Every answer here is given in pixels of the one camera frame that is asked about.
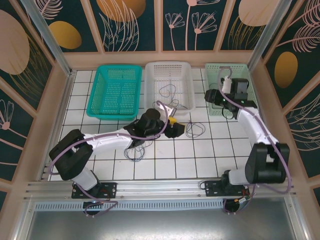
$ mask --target grid tile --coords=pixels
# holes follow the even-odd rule
[[[91,87],[96,71],[78,71],[73,84],[65,113],[61,137],[73,129],[80,129],[85,134],[110,133],[121,129],[132,121],[99,120],[88,117],[87,109]],[[188,138],[183,134],[179,138],[167,138],[163,134],[156,141],[147,141],[144,157],[139,162],[125,158],[123,150],[114,149],[92,155],[87,163],[89,169],[100,180],[133,180],[133,179],[176,179],[176,178],[214,178],[224,170],[243,168],[248,160],[251,145],[246,132],[236,119],[223,116],[209,116],[204,100],[205,69],[193,68],[192,77],[195,89],[196,109],[190,114],[175,115],[179,123],[202,123],[205,132],[201,136]],[[139,119],[145,113],[144,82],[141,83],[139,101]],[[192,134],[202,130],[192,126]],[[131,157],[138,152],[129,150]],[[60,176],[51,177],[51,181],[61,180]]]

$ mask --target white basket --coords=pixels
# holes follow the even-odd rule
[[[161,101],[176,107],[177,115],[196,108],[191,66],[182,61],[157,61],[145,66],[144,107],[151,109]]]

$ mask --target flower drawing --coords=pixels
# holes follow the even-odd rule
[[[13,132],[14,134],[26,139],[27,138],[26,136],[14,131],[13,129],[10,128],[10,122],[11,122],[13,114],[14,114],[14,109],[15,109],[15,105],[12,102],[8,101],[6,104],[3,99],[0,100],[0,136],[1,136],[2,131],[9,130],[9,131]],[[16,149],[23,150],[23,147],[15,145],[15,144],[8,142],[2,138],[0,138],[0,142],[7,144],[11,147],[14,147]]]
[[[170,28],[172,47],[173,47],[173,50],[175,51],[176,48],[174,44],[172,29],[183,27],[185,25],[185,21],[183,21],[184,19],[181,16],[181,13],[173,13],[172,15],[170,13],[167,13],[165,15],[165,20],[168,23],[168,26]]]
[[[198,34],[210,33],[217,30],[215,13],[203,13],[199,18],[199,12],[192,14],[192,24],[195,33],[194,50],[197,50]]]
[[[197,5],[217,4],[219,2],[220,0],[186,0],[186,3],[188,4],[188,12],[186,14],[185,50],[188,50],[188,26],[189,26],[190,8]]]

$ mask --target gold circle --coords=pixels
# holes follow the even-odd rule
[[[0,69],[12,75],[21,74],[30,56],[28,35],[21,24],[0,10]]]
[[[247,26],[259,27],[269,22],[279,0],[241,0],[239,18]]]
[[[76,49],[80,47],[82,40],[78,30],[65,21],[55,21],[49,25],[52,35],[59,46],[65,49]]]
[[[129,9],[133,11],[136,19],[140,17],[146,9],[146,0],[96,0],[101,11],[109,19],[116,22],[129,22],[132,18],[128,16],[127,19],[125,19],[125,15],[128,14],[126,14],[123,2],[128,11]]]
[[[277,59],[274,68],[275,83],[280,88],[288,87],[298,71],[297,57],[289,51],[283,52]]]

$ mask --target light green basket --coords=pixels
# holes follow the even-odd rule
[[[254,103],[258,106],[258,101],[256,97],[256,93],[250,78],[249,70],[246,64],[239,64],[239,63],[207,63],[205,64],[205,72],[206,72],[206,79],[207,79],[207,86],[206,89],[219,89],[217,84],[217,77],[220,70],[220,67],[231,67],[232,69],[232,76],[231,78],[242,78],[248,79],[249,87],[247,90],[248,93],[248,100],[254,101]],[[221,72],[221,78],[228,76],[230,71],[228,69],[224,69]],[[208,103],[209,108],[209,115],[210,116],[222,116],[222,107],[214,105],[212,103]],[[223,111],[225,116],[232,116],[232,113],[225,109]]]

